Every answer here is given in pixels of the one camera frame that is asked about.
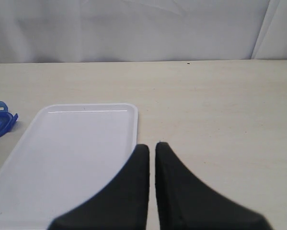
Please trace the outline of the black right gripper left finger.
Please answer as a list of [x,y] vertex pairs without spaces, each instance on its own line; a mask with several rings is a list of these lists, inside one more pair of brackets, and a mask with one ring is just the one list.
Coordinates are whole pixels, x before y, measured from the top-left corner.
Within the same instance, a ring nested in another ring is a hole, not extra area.
[[55,218],[50,230],[144,230],[149,203],[149,148],[138,144],[95,196]]

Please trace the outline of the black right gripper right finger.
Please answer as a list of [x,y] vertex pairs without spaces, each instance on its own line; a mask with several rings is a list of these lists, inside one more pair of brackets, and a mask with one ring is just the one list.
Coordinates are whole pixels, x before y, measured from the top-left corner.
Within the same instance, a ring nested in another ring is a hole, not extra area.
[[270,230],[267,219],[196,177],[167,142],[155,149],[155,189],[162,230]]

